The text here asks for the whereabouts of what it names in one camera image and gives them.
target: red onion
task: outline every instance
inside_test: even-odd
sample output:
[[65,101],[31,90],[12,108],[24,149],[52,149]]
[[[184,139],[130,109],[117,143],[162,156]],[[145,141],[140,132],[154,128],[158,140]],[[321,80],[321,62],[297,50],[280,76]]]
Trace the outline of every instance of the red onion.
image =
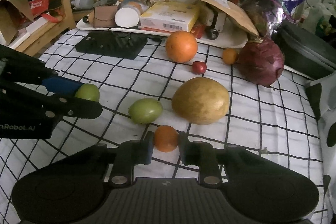
[[256,85],[270,87],[284,69],[284,56],[272,40],[248,41],[241,49],[237,60],[240,73]]

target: green fruit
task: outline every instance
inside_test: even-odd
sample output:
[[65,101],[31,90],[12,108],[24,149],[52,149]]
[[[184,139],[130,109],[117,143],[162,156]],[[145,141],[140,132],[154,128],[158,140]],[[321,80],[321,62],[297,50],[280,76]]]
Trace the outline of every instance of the green fruit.
[[128,109],[128,114],[135,123],[154,122],[162,113],[162,105],[151,98],[137,100]]
[[75,97],[99,102],[99,88],[94,84],[83,84],[76,92]]

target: white tray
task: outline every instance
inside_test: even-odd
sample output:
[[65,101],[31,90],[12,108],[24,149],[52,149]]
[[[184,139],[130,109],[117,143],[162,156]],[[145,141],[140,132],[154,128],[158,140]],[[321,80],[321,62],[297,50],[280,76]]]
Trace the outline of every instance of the white tray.
[[[85,31],[120,31],[120,32],[135,32],[135,33],[146,33],[146,34],[156,34],[163,37],[168,37],[170,33],[165,32],[155,32],[147,30],[136,30],[136,29],[126,29],[126,28],[93,28],[91,24],[84,23],[83,20],[80,20],[77,23],[77,29]],[[242,29],[233,25],[230,20],[226,20],[224,24],[224,29],[219,33],[219,36],[216,40],[209,40],[204,37],[197,39],[197,42],[219,47],[219,48],[242,48],[247,42],[247,34]]]

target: white tablecloth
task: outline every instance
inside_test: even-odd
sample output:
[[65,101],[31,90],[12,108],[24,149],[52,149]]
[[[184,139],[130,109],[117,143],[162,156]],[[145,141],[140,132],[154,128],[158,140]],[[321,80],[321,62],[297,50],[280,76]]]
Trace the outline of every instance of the white tablecloth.
[[[195,58],[187,64],[168,60],[165,43],[148,41],[135,60],[83,54],[74,46],[87,31],[71,30],[53,44],[40,59],[59,75],[100,88],[103,113],[95,120],[64,117],[49,140],[0,140],[0,221],[19,221],[9,198],[17,179],[67,155],[98,142],[108,147],[140,139],[159,125],[187,132],[189,139],[209,142],[214,148],[240,145],[282,166],[310,178],[318,187],[320,201],[311,219],[327,223],[323,193],[320,139],[314,114],[306,98],[301,76],[284,71],[273,89],[245,81],[236,68],[223,64],[222,49],[199,44]],[[228,115],[208,126],[189,124],[177,117],[171,98],[185,81],[197,77],[191,72],[194,61],[205,61],[205,77],[224,85],[230,92]],[[43,86],[26,87],[47,94]],[[160,100],[163,114],[152,124],[134,124],[128,107],[137,99]],[[183,166],[178,149],[162,153],[154,149],[150,165],[134,167],[135,177],[198,177],[196,166]],[[223,181],[226,174],[222,169]]]

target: brown leather pouch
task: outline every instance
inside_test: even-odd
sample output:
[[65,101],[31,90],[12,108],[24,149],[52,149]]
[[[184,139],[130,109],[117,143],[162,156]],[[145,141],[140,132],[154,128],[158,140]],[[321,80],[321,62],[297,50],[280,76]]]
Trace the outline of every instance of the brown leather pouch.
[[93,27],[115,27],[116,22],[114,16],[118,10],[118,7],[113,6],[98,6],[94,9]]

